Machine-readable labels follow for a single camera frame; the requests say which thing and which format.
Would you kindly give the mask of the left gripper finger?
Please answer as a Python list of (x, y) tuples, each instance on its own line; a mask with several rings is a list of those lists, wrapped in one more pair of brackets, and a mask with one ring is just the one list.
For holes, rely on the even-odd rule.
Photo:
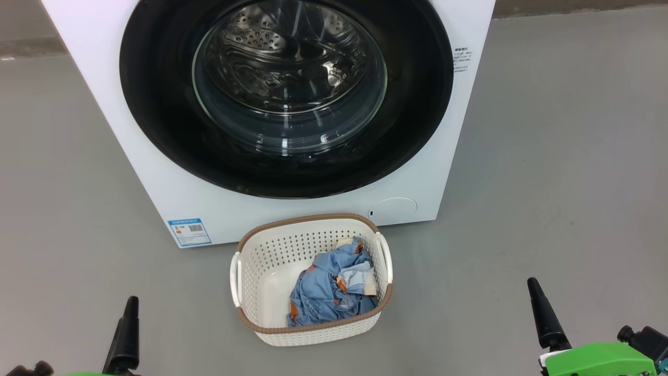
[(139, 299), (129, 297), (115, 328), (103, 374), (132, 374), (140, 364)]

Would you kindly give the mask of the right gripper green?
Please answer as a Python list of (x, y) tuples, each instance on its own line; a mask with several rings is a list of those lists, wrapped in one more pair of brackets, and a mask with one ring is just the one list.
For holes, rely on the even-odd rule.
[(535, 277), (528, 293), (541, 348), (539, 364), (547, 375), (657, 375), (654, 361), (625, 343), (598, 342), (572, 348), (556, 313)]

